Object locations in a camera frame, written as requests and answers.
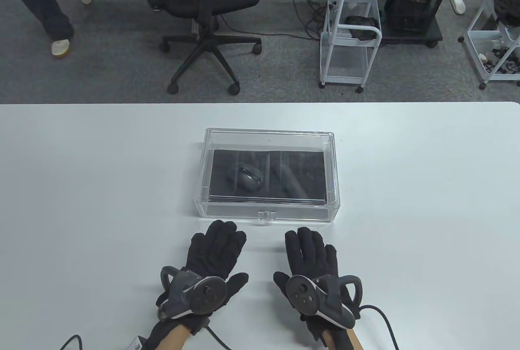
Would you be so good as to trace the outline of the person's left hand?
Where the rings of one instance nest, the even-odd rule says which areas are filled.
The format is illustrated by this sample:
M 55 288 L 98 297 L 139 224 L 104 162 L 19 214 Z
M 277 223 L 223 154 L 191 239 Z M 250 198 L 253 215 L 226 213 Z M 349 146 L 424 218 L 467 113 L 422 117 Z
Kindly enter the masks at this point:
M 162 268 L 164 292 L 156 301 L 162 337 L 180 325 L 195 335 L 248 283 L 247 273 L 232 274 L 246 240 L 234 222 L 216 220 L 193 235 L 184 267 Z

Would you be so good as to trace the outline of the person's right hand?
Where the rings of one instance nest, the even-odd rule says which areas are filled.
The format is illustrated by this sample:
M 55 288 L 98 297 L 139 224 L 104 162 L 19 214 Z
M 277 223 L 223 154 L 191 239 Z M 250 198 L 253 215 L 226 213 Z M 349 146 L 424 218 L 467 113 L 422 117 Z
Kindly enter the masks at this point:
M 317 231 L 300 227 L 285 234 L 286 253 L 291 274 L 301 274 L 310 280 L 327 274 L 338 277 L 336 248 L 325 245 Z M 318 316 L 300 315 L 315 341 L 320 341 L 329 350 L 353 350 L 353 343 L 346 330 Z

